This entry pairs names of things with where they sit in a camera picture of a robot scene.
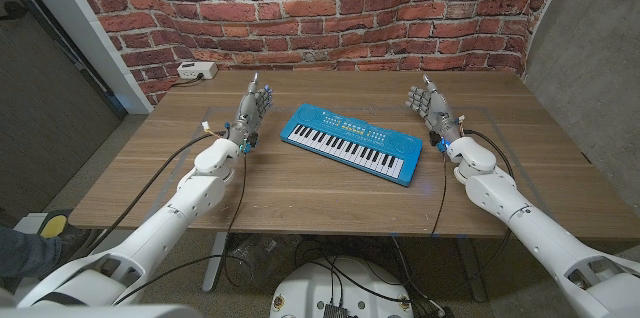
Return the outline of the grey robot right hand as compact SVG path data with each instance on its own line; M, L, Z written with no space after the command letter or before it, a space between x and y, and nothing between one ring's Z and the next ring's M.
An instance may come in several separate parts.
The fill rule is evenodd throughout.
M423 82L422 88L410 88L405 104L424 120L430 132L439 135L446 144L450 144L461 137L459 124L445 97L427 74L423 75Z

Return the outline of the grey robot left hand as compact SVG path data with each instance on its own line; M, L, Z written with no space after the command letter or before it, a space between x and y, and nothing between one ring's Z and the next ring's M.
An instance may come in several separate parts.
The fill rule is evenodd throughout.
M235 120L229 128L228 139L237 145L256 138L264 117L273 104L272 90L268 85L259 87L259 73L255 72L247 93L241 98Z

